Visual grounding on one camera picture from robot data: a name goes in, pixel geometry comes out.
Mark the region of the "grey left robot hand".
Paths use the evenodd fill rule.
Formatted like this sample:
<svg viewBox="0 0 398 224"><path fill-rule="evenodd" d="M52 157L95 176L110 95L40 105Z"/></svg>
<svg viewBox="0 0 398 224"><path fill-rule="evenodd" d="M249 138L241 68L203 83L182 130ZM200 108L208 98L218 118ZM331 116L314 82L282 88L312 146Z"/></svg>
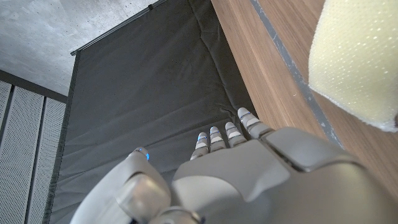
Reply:
<svg viewBox="0 0 398 224"><path fill-rule="evenodd" d="M397 200L346 150L245 108L200 133L167 183L143 147L110 170L72 223L396 223Z"/></svg>

